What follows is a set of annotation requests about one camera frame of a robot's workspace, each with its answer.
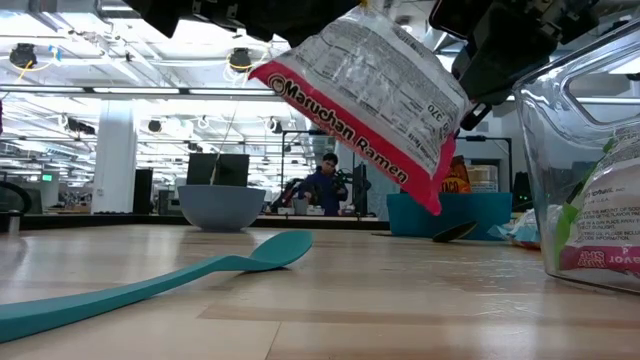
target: dark blue shirt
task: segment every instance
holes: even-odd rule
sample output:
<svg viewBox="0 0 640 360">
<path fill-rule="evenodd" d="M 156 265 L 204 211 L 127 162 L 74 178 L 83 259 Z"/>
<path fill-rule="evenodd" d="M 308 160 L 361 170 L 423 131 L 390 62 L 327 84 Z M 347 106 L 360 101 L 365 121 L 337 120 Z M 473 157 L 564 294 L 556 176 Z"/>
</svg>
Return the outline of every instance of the dark blue shirt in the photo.
<svg viewBox="0 0 640 360">
<path fill-rule="evenodd" d="M 300 186 L 298 192 L 298 198 L 304 198 L 305 192 L 311 192 L 310 189 L 315 185 L 319 187 L 322 192 L 320 195 L 320 206 L 324 209 L 325 216 L 338 216 L 340 210 L 340 201 L 346 201 L 349 195 L 347 188 L 342 185 L 341 189 L 344 190 L 343 194 L 337 194 L 337 190 L 333 187 L 333 176 L 327 176 L 322 173 L 322 168 L 318 166 L 316 172 L 309 175 L 304 183 Z"/>
</svg>

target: ramen package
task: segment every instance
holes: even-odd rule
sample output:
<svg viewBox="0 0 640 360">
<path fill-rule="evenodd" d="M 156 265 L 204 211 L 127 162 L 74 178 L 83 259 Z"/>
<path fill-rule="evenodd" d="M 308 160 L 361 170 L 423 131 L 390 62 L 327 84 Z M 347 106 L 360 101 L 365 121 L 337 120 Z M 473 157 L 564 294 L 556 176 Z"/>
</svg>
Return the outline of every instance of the ramen package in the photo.
<svg viewBox="0 0 640 360">
<path fill-rule="evenodd" d="M 616 131 L 558 222 L 559 270 L 640 274 L 640 138 Z"/>
<path fill-rule="evenodd" d="M 419 41 L 357 7 L 251 73 L 432 213 L 470 107 Z"/>
</svg>

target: clear plastic container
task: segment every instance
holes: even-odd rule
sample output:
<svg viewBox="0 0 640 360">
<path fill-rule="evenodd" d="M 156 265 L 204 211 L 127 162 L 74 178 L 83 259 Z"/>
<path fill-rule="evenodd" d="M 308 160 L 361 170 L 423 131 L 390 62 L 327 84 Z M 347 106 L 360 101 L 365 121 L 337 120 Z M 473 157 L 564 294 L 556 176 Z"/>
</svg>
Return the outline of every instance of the clear plastic container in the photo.
<svg viewBox="0 0 640 360">
<path fill-rule="evenodd" d="M 640 271 L 637 271 L 640 255 L 635 255 L 635 251 L 640 250 L 640 235 L 635 234 L 640 233 L 640 216 L 634 215 L 632 210 L 633 206 L 640 207 L 640 176 L 637 176 L 640 166 L 627 169 L 638 173 L 635 181 L 629 181 L 624 191 L 622 186 L 614 188 L 612 191 L 616 193 L 610 194 L 611 199 L 626 202 L 624 208 L 593 212 L 592 208 L 584 207 L 569 219 L 570 209 L 566 205 L 589 201 L 592 194 L 589 186 L 597 181 L 591 178 L 594 167 L 604 166 L 601 160 L 605 153 L 611 156 L 608 148 L 612 139 L 621 131 L 626 131 L 627 135 L 640 134 L 640 82 L 624 75 L 625 71 L 639 73 L 638 68 L 640 21 L 633 20 L 582 50 L 526 76 L 514 87 L 524 130 L 545 270 L 549 275 L 640 293 Z M 626 90 L 621 87 L 621 93 L 610 90 L 615 89 L 615 84 L 624 85 L 625 82 L 628 87 Z M 640 164 L 637 157 L 640 154 L 634 156 L 635 160 L 631 161 Z M 604 172 L 608 179 L 618 174 L 621 173 Z M 626 200 L 620 200 L 625 192 L 628 194 Z M 593 217 L 593 226 L 578 223 L 579 219 L 589 217 Z M 626 225 L 624 231 L 617 231 L 622 219 L 631 223 L 635 218 L 638 222 Z M 576 240 L 576 231 L 584 231 L 586 235 Z M 567 242 L 567 236 L 569 239 L 574 236 L 575 241 Z M 566 265 L 564 257 L 567 244 L 578 249 L 572 255 L 576 265 L 572 268 Z M 602 249 L 599 246 L 606 246 L 602 248 L 607 250 L 599 251 Z M 609 250 L 616 252 L 616 256 L 610 256 Z"/>
</svg>

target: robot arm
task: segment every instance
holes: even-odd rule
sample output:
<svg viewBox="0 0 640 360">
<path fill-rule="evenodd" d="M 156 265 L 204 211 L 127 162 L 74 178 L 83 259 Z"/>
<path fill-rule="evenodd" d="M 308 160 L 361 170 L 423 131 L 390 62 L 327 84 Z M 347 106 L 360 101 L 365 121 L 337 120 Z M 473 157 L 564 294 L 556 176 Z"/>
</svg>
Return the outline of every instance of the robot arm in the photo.
<svg viewBox="0 0 640 360">
<path fill-rule="evenodd" d="M 473 129 L 493 105 L 503 103 L 520 77 L 549 62 L 558 43 L 596 27 L 597 2 L 438 0 L 429 23 L 467 41 L 451 72 L 477 107 L 484 105 L 479 114 L 467 115 L 462 128 Z"/>
<path fill-rule="evenodd" d="M 269 41 L 274 34 L 293 46 L 318 33 L 361 0 L 124 0 L 160 32 L 173 35 L 181 17 L 197 17 Z M 493 105 L 504 102 L 526 73 L 543 66 L 558 43 L 598 25 L 598 0 L 436 0 L 429 22 L 466 40 L 452 73 L 484 109 L 462 128 L 473 129 Z"/>
</svg>

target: gray bowl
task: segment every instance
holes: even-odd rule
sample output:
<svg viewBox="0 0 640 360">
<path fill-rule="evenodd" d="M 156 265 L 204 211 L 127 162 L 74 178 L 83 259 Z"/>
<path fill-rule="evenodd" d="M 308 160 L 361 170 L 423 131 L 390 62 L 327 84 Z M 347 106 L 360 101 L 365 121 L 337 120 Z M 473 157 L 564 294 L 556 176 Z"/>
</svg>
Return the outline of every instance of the gray bowl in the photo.
<svg viewBox="0 0 640 360">
<path fill-rule="evenodd" d="M 178 188 L 184 217 L 206 231 L 240 231 L 260 214 L 265 191 L 240 186 L 185 185 Z"/>
</svg>

